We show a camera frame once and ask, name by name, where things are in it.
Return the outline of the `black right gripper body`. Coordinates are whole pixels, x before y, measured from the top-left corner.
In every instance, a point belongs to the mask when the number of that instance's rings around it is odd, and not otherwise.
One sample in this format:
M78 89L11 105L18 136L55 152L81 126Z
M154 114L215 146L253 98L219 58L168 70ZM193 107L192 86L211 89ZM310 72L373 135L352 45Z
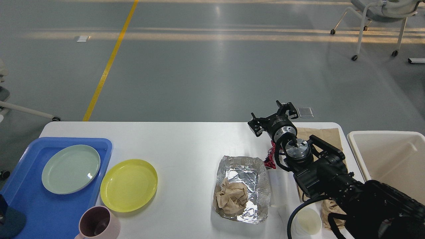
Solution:
M257 121L274 143L282 138L290 140L293 136L297 136L297 129L286 113L275 113L266 118L258 118Z

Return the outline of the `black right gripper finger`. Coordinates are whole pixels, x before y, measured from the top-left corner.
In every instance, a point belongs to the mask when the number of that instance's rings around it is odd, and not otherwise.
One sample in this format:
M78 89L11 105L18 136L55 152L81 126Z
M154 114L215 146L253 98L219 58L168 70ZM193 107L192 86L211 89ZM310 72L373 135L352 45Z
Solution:
M251 113L251 120L248 122L248 126L250 127L251 131L254 133L256 137L261 136L261 134L264 132L265 124L267 123L266 118L257 118L254 113Z
M297 119L298 111L293 106L292 102L281 103L280 101L276 101L278 106L278 111L276 112L277 116L281 116L287 119Z

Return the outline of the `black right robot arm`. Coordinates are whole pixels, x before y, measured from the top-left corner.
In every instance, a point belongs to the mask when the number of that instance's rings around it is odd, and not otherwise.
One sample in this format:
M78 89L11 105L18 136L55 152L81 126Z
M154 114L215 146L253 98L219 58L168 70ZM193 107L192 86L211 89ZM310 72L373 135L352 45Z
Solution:
M362 183L344 164L344 153L316 135L298 138L291 122L298 112L291 102L276 102L278 110L266 118L251 113L249 127L256 137L267 132L275 144L273 159L281 169L292 172L296 184L308 197L290 215L287 237L292 238L296 214L304 207L331 199L343 210L327 215L336 238L344 235L336 219L355 239L423 239L424 205L388 184L376 180Z

